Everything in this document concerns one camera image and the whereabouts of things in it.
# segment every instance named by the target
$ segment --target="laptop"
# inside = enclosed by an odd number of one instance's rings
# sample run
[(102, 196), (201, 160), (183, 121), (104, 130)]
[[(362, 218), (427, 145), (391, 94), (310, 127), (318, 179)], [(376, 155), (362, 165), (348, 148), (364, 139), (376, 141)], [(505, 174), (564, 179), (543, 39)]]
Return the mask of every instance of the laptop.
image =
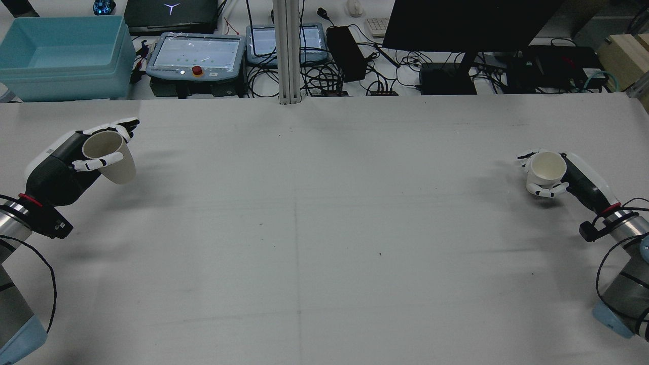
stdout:
[(218, 11), (219, 0), (129, 0), (124, 20), (131, 35), (211, 34), (217, 28)]

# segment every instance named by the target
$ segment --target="red ring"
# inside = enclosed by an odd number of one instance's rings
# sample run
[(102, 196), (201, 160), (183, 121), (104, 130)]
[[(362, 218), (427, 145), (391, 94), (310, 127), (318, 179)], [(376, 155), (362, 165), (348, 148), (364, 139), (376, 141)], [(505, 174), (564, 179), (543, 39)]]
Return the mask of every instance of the red ring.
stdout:
[(18, 194), (18, 197), (21, 197), (23, 199), (27, 199), (27, 200), (31, 201), (32, 203), (38, 205), (39, 208), (43, 207), (43, 205), (41, 203), (39, 203), (36, 199), (34, 199), (33, 197), (31, 197), (29, 195), (25, 195), (25, 194), (20, 193), (20, 194)]

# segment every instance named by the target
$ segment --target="white table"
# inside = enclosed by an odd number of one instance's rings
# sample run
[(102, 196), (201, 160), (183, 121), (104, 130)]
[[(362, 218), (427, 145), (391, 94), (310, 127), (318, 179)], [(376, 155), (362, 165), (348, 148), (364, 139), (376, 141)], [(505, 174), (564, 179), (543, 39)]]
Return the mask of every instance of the white table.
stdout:
[[(646, 364), (591, 317), (597, 266), (570, 195), (525, 191), (517, 153), (581, 155), (649, 196), (649, 118), (624, 94), (0, 105), (2, 194), (60, 134), (142, 120), (138, 176), (100, 178), (34, 235), (58, 310), (22, 364)], [(611, 256), (607, 285), (627, 261)], [(5, 268), (45, 321), (47, 269)]]

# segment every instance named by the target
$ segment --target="teal storage box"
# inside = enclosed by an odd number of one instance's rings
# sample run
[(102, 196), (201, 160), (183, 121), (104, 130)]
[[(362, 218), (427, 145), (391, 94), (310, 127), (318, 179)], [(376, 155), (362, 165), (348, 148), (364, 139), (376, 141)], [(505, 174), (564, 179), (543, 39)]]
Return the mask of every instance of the teal storage box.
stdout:
[(0, 44), (0, 82), (23, 101), (124, 97), (134, 59), (122, 16), (16, 18)]

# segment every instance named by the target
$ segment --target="white paper cup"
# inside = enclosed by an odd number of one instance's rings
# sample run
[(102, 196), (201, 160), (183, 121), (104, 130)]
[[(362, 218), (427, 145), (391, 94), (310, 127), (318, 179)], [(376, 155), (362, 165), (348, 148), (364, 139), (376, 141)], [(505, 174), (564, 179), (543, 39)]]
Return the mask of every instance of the white paper cup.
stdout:
[(551, 151), (539, 152), (527, 162), (527, 183), (551, 186), (561, 181), (566, 173), (566, 162), (560, 154)]
[(101, 158), (113, 152), (120, 152), (124, 159), (104, 168), (99, 172), (116, 184), (126, 184), (135, 177), (135, 163), (124, 138), (114, 131), (103, 131), (93, 134), (81, 147), (87, 158)]

